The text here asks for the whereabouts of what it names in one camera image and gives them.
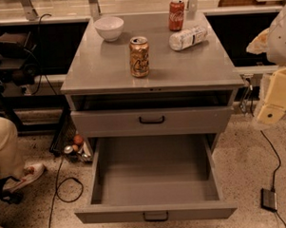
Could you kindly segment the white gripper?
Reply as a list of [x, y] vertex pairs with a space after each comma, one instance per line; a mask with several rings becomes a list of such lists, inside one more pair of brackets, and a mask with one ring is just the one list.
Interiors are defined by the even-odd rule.
[[[267, 52], [269, 62], [286, 66], [286, 4], [270, 28], [252, 40], [246, 51], [256, 55]], [[286, 112], [286, 67], [273, 74], [264, 74], [259, 90], [256, 121], [258, 124], [276, 124]]]

